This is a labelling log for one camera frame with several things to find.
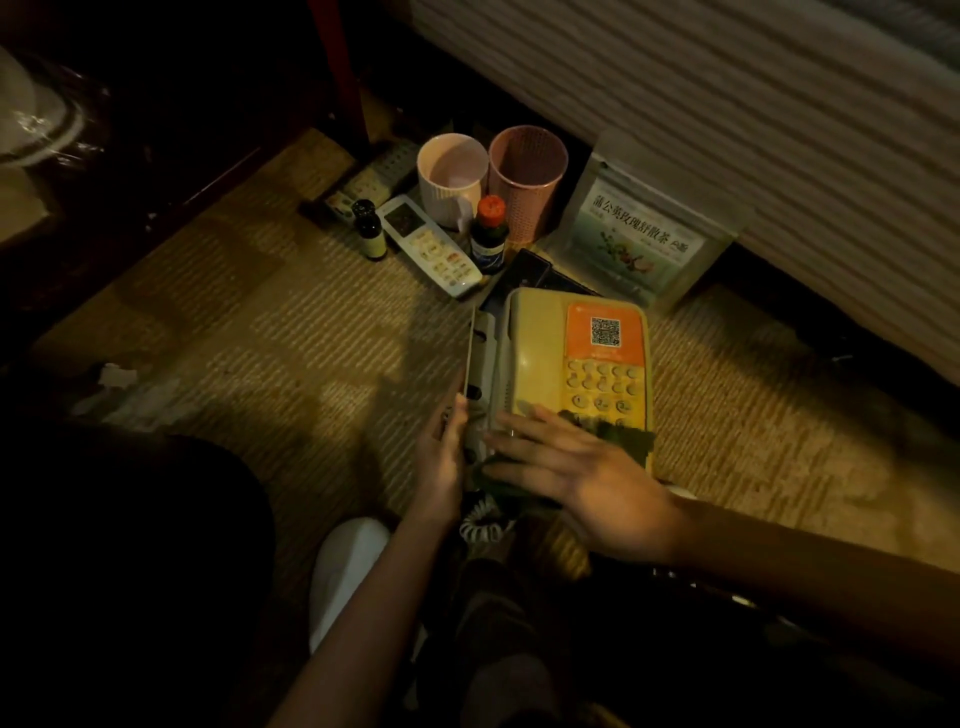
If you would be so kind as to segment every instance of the telephone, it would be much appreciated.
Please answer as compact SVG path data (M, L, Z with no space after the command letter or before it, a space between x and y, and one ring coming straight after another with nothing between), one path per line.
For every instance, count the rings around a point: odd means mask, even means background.
M652 430L647 320L632 303L518 288L500 320L478 312L468 363L468 460L489 453L482 436L500 409L543 404L577 417Z

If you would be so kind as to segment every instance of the beige carpet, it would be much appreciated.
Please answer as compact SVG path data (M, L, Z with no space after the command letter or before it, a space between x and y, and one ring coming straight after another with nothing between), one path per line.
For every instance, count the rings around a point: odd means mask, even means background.
M296 214L348 155L311 132L36 347L136 369L95 411L240 455L276 515L276 586L230 720L262 724L306 655L316 548L344 515L402 512L424 413L462 356L467 308L408 260ZM955 443L841 381L793 333L713 287L653 336L658 474L744 513L960 571ZM551 540L577 569L570 541Z

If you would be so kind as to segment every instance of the orange sticker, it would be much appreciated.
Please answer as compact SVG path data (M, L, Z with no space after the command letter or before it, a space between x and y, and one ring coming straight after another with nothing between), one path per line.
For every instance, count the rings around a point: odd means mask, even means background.
M571 303L566 310L566 357L644 366L639 313L602 303Z

